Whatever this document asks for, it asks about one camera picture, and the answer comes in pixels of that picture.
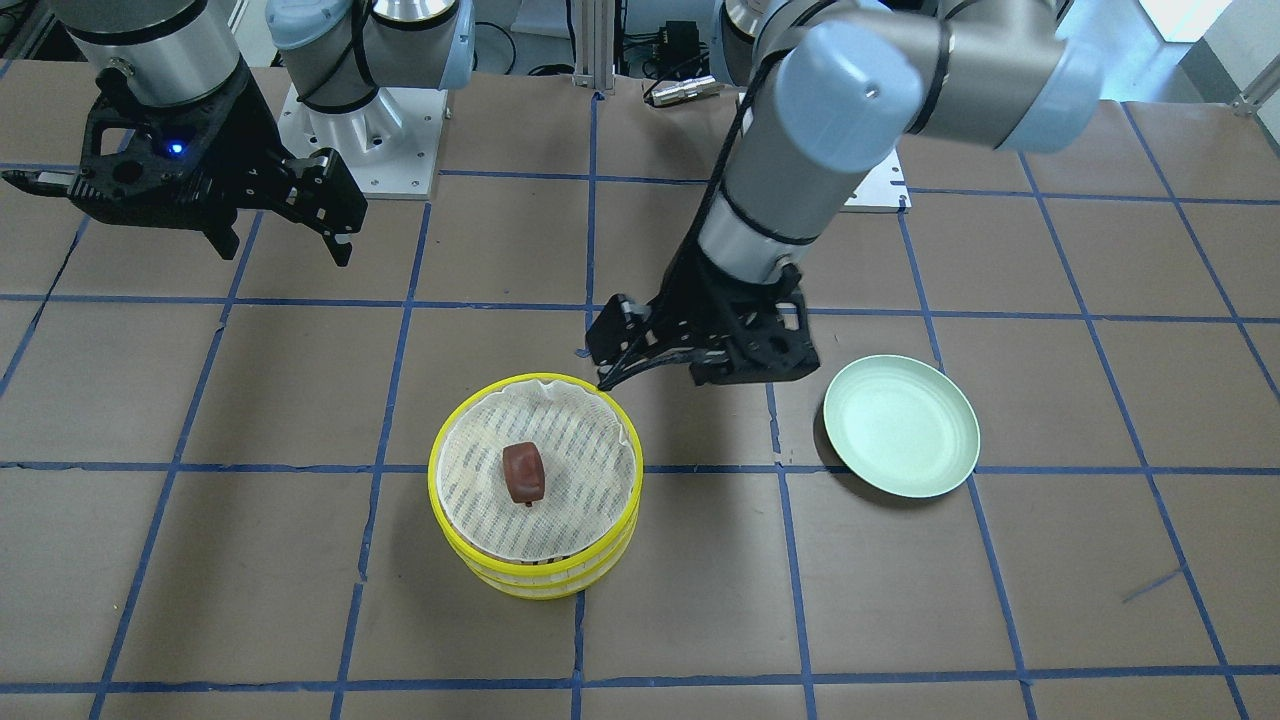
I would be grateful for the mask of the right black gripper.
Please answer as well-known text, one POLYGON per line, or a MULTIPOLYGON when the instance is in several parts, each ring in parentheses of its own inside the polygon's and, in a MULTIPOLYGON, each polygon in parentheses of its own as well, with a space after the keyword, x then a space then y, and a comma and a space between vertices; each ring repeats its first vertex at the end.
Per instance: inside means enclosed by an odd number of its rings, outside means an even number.
POLYGON ((348 266, 366 197, 337 150, 301 158, 284 146, 244 63, 209 96, 173 108, 143 105, 116 68, 96 85, 69 197, 78 209, 106 224, 197 231, 228 261, 242 245, 239 211, 273 211, 319 233, 348 266))

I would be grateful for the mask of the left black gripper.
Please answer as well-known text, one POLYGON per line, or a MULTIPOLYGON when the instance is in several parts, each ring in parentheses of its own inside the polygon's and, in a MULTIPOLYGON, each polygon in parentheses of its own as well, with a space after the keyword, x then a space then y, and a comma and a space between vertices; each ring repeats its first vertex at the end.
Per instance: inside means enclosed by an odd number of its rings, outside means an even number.
POLYGON ((596 337, 596 388, 668 365, 690 365, 695 386, 800 380, 820 366, 800 268, 785 259, 769 284, 721 270, 687 236, 652 300, 650 337, 596 337))

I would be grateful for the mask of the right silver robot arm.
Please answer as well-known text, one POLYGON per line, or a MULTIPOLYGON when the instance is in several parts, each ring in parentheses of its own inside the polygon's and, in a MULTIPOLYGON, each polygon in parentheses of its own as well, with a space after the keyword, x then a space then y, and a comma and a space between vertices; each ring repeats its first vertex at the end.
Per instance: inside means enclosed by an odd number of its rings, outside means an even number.
POLYGON ((8 170, 109 225, 193 231, 243 210, 344 266, 369 197, 425 195, 445 95, 474 72, 471 1, 54 1, 99 96, 74 170, 8 170))

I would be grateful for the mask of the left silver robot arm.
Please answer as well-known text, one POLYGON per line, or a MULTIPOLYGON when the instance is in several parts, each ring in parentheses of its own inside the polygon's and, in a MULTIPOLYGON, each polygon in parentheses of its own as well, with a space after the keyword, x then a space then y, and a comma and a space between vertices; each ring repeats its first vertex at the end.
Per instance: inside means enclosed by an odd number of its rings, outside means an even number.
POLYGON ((666 365, 698 386, 797 380, 820 365, 803 258, 906 135, 1057 152, 1100 101, 1098 53, 1059 1, 773 1, 721 70, 742 99, 655 296, 588 328, 603 391, 666 365))

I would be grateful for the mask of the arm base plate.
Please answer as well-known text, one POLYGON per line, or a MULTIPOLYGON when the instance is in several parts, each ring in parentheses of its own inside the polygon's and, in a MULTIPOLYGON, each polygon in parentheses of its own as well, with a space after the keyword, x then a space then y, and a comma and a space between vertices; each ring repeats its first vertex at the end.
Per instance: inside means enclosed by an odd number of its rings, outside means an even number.
POLYGON ((426 201, 451 117, 448 100, 445 90, 381 88, 365 108, 325 114, 302 104, 292 86, 278 129, 296 156, 337 150, 369 199, 426 201))
POLYGON ((870 168, 841 206, 841 213, 905 213, 913 208, 899 149, 870 168))

